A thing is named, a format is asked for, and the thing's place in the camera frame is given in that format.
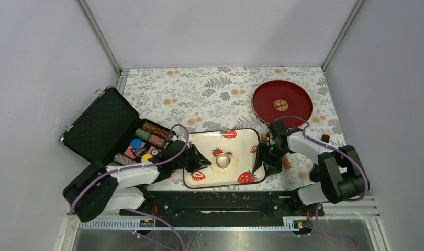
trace open case lid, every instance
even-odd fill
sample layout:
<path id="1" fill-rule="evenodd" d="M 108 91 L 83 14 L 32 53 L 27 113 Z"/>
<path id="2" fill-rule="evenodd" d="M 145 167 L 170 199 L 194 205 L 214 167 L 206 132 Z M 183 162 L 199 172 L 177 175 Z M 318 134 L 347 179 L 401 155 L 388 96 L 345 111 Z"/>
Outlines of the open case lid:
<path id="1" fill-rule="evenodd" d="M 141 121 L 138 112 L 113 86 L 107 87 L 60 138 L 89 162 L 107 165 L 127 131 Z"/>

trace white tray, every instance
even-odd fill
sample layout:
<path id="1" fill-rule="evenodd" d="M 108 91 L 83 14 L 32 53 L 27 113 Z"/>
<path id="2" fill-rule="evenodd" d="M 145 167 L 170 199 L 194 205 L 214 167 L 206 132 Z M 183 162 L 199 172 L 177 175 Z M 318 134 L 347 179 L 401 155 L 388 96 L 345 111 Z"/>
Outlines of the white tray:
<path id="1" fill-rule="evenodd" d="M 208 166 L 192 175 L 184 170 L 184 183 L 189 188 L 205 188 L 262 182 L 266 174 L 264 165 L 252 173 L 256 146 L 259 142 L 259 135 L 254 129 L 191 133 L 190 143 L 195 144 L 202 155 L 215 167 Z M 215 172 L 214 170 L 218 167 L 215 164 L 214 154 L 228 152 L 231 153 L 229 167 L 222 169 L 223 173 Z"/>

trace blue poker chip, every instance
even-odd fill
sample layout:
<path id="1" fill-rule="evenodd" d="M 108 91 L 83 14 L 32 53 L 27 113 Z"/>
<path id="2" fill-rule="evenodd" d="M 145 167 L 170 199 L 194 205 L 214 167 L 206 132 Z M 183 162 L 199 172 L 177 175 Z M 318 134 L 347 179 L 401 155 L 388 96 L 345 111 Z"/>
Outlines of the blue poker chip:
<path id="1" fill-rule="evenodd" d="M 132 142 L 130 142 L 130 146 L 132 146 L 132 148 L 139 148 L 142 145 L 142 141 L 139 139 L 134 139 L 132 140 Z"/>

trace metal floor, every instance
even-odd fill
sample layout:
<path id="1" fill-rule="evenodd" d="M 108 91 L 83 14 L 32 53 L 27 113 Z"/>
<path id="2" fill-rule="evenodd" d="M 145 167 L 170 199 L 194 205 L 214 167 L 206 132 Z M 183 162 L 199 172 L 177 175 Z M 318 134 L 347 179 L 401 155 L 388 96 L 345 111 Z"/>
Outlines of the metal floor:
<path id="1" fill-rule="evenodd" d="M 326 232 L 346 234 L 356 239 L 358 250 L 374 250 L 366 225 L 361 220 L 321 220 Z M 318 233 L 314 224 L 313 233 Z M 255 251 L 255 250 L 346 250 L 337 247 L 324 236 L 297 238 L 287 231 L 180 231 L 188 251 Z M 153 231 L 149 237 L 165 245 L 181 249 L 172 231 Z M 335 237 L 342 245 L 351 246 L 349 240 Z M 146 239 L 137 239 L 131 231 L 122 230 L 79 230 L 74 251 L 163 251 L 167 250 Z"/>

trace metal frame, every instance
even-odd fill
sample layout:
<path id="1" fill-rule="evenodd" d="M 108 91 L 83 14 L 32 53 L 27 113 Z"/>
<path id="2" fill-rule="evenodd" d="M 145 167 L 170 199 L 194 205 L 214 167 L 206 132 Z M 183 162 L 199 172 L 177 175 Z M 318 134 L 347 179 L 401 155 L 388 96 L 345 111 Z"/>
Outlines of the metal frame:
<path id="1" fill-rule="evenodd" d="M 119 93 L 124 93 L 124 88 L 126 87 L 126 81 L 129 76 L 130 69 L 121 69 L 121 74 L 118 76 L 118 81 L 115 85 L 115 88 L 119 91 Z"/>
<path id="2" fill-rule="evenodd" d="M 106 38 L 104 37 L 101 29 L 96 22 L 86 0 L 76 0 L 79 4 L 82 13 L 87 19 L 88 24 L 90 25 L 95 37 L 97 38 L 100 46 L 103 51 L 106 53 L 106 56 L 114 68 L 115 72 L 118 74 L 118 80 L 115 85 L 115 88 L 123 93 L 126 81 L 129 75 L 130 69 L 122 69 L 115 58 L 113 51 L 107 43 Z M 365 0 L 357 0 L 346 19 L 340 33 L 338 34 L 334 44 L 332 45 L 327 57 L 325 58 L 321 68 L 323 72 L 326 71 L 329 64 L 331 63 L 335 53 L 337 52 L 340 44 L 342 43 L 345 35 L 347 34 L 349 28 L 351 27 L 354 19 L 356 18 L 359 10 L 363 6 Z M 91 228 L 91 229 L 130 229 L 131 226 L 136 225 L 138 219 L 147 219 L 142 216 L 118 216 L 117 214 L 111 215 L 102 215 L 95 219 L 96 223 L 81 223 L 77 216 L 67 216 L 64 220 L 63 229 L 60 231 L 60 237 L 57 242 L 56 250 L 59 251 L 71 251 L 73 245 L 76 241 L 76 235 L 78 230 L 81 228 Z M 290 231 L 290 221 L 293 220 L 304 220 L 303 217 L 284 217 L 285 227 L 259 227 L 259 228 L 247 228 L 247 227 L 228 227 L 228 228 L 179 228 L 182 230 L 257 230 L 257 231 L 278 231 L 285 230 Z M 389 247 L 389 242 L 383 230 L 382 221 L 380 220 L 380 215 L 378 213 L 377 207 L 375 205 L 375 200 L 372 196 L 365 197 L 364 200 L 349 203 L 341 202 L 338 204 L 325 204 L 325 216 L 320 217 L 322 220 L 354 220 L 362 219 L 367 225 L 367 229 L 370 235 L 370 238 L 373 242 L 375 250 L 391 250 Z M 169 228 L 159 227 L 159 230 L 169 230 Z"/>
<path id="3" fill-rule="evenodd" d="M 354 22 L 355 17 L 359 13 L 361 7 L 363 6 L 364 2 L 366 0 L 357 0 L 354 4 L 354 7 L 352 8 L 351 12 L 349 13 L 348 18 L 346 19 L 346 22 L 344 23 L 343 27 L 340 30 L 340 33 L 338 34 L 336 41 L 332 45 L 331 49 L 329 50 L 329 54 L 326 56 L 325 61 L 323 61 L 323 65 L 321 68 L 323 69 L 323 72 L 326 71 L 329 64 L 332 61 L 332 58 L 334 57 L 335 53 L 337 52 L 341 42 L 344 39 L 344 36 L 346 36 L 346 33 L 348 32 L 349 28 L 351 27 L 352 23 Z"/>
<path id="4" fill-rule="evenodd" d="M 92 11 L 90 10 L 86 0 L 76 0 L 76 2 L 80 6 L 82 13 L 87 19 L 87 22 L 89 26 L 91 27 L 93 34 L 95 35 L 96 39 L 99 42 L 99 45 L 101 45 L 101 48 L 103 48 L 104 53 L 106 53 L 107 59 L 109 59 L 109 62 L 112 65 L 113 69 L 119 75 L 121 73 L 121 66 L 116 60 L 115 55 L 112 52 L 109 44 L 107 43 L 106 38 L 101 32 L 101 29 L 99 28 L 99 25 L 96 22 L 95 17 L 93 16 Z"/>
<path id="5" fill-rule="evenodd" d="M 325 204 L 325 216 L 321 220 L 358 220 L 365 222 L 374 250 L 390 251 L 389 242 L 383 231 L 382 221 L 375 205 L 374 197 L 366 196 L 362 201 L 355 203 L 340 202 L 338 204 Z M 57 251 L 71 251 L 76 241 L 79 229 L 104 229 L 104 230 L 132 230 L 140 219 L 149 219 L 145 216 L 118 216 L 117 214 L 104 215 L 92 222 L 81 223 L 77 216 L 66 218 L 65 231 L 60 237 Z M 176 227 L 185 231 L 291 231 L 293 220 L 304 220 L 305 217 L 283 217 L 285 227 Z M 157 230 L 170 230 L 168 227 L 158 227 Z"/>

